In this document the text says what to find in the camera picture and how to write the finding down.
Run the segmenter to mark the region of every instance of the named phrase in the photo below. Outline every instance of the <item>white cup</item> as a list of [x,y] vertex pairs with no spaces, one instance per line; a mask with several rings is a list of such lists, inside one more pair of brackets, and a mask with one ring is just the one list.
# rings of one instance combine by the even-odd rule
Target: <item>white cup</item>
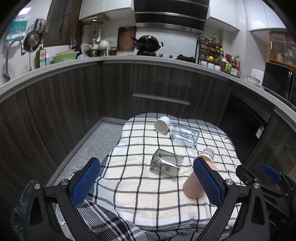
[[205,148],[196,158],[202,157],[205,161],[213,162],[214,150],[211,148]]
[[160,117],[154,123],[154,129],[161,134],[166,133],[169,128],[170,128],[170,118],[167,116]]

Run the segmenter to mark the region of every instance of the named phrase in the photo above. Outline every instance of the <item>countertop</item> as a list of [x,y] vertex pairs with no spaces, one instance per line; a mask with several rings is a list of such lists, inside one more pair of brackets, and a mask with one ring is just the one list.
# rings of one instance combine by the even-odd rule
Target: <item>countertop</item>
[[22,74],[18,77],[15,77],[11,79],[9,82],[3,84],[0,86],[0,96],[5,94],[7,91],[13,89],[14,87],[21,85],[22,83],[41,76],[45,73],[52,72],[52,71],[57,71],[62,68],[67,68],[67,67],[72,67],[75,65],[80,65],[80,64],[86,64],[86,63],[91,63],[91,62],[98,62],[98,61],[127,61],[131,62],[134,61],[135,63],[137,61],[145,61],[145,62],[160,62],[160,63],[165,63],[166,65],[179,65],[183,66],[184,68],[192,68],[196,69],[197,71],[203,72],[204,74],[207,74],[207,72],[212,75],[212,76],[217,76],[219,78],[227,78],[229,80],[232,80],[236,83],[239,83],[250,90],[256,92],[257,94],[261,95],[265,99],[269,100],[271,103],[273,103],[275,106],[277,106],[280,110],[282,110],[287,116],[289,116],[294,123],[296,123],[296,112],[294,112],[289,106],[287,106],[285,103],[283,103],[281,100],[278,98],[274,97],[273,95],[269,94],[265,90],[254,86],[248,82],[245,82],[241,79],[238,79],[234,76],[228,75],[226,73],[207,68],[202,65],[186,62],[186,61],[181,61],[181,60],[176,60],[176,59],[170,59],[170,58],[160,58],[160,57],[150,57],[150,56],[137,56],[137,55],[130,55],[130,56],[107,56],[107,57],[94,57],[94,58],[85,58],[85,59],[75,59],[71,61],[65,61],[57,64],[51,64],[50,66],[46,66],[43,68],[39,68],[36,70],[33,70],[31,72]]

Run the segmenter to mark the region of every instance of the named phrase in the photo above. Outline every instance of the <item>frying pan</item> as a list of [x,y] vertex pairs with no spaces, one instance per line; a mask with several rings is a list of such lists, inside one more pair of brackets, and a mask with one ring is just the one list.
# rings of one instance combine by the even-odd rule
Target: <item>frying pan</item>
[[[38,22],[42,20],[45,22],[45,24],[41,24],[40,26],[42,26],[42,29],[38,29],[39,27],[37,26]],[[46,20],[44,19],[37,19],[35,20],[35,23],[33,22],[28,31],[27,31],[27,36],[25,37],[24,40],[24,48],[26,51],[35,51],[39,45],[41,40],[44,38],[44,36],[47,33],[47,29],[48,28],[48,24],[46,22]]]
[[131,39],[135,41],[133,43],[133,46],[137,50],[142,52],[154,53],[157,50],[159,50],[161,46],[163,46],[163,42],[160,42],[161,43],[161,46],[160,46],[158,40],[155,37],[149,36],[149,35],[144,35],[139,39],[131,37]]

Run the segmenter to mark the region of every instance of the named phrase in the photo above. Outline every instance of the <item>metal screw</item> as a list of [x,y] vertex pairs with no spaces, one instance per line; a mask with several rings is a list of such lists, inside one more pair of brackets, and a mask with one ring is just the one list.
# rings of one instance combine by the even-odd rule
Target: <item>metal screw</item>
[[69,182],[68,179],[63,179],[63,180],[61,180],[61,184],[62,184],[63,186],[64,186],[64,185],[67,185],[68,182]]
[[225,183],[226,183],[227,185],[232,185],[232,184],[233,184],[233,180],[231,180],[231,179],[226,179],[226,180],[225,180]]
[[254,188],[260,188],[260,185],[258,183],[253,184]]
[[35,189],[39,189],[41,187],[41,185],[39,183],[35,184],[34,188]]

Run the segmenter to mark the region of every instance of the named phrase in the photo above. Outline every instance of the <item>gray plaid cloth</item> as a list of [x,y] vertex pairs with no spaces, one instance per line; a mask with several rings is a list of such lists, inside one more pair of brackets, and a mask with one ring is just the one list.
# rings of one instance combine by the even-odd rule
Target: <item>gray plaid cloth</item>
[[[195,148],[191,148],[172,140],[169,133],[154,130],[154,122],[161,116],[149,113],[127,121],[118,145],[101,163],[87,199],[77,207],[100,240],[195,240],[217,207],[206,195],[187,198],[182,185],[193,171],[194,158],[207,147],[215,152],[213,163],[219,174],[243,185],[235,175],[240,162],[222,130],[204,121],[168,116],[172,124],[200,132]],[[176,179],[150,170],[158,148],[185,156]],[[239,207],[237,204],[226,229],[233,226]]]

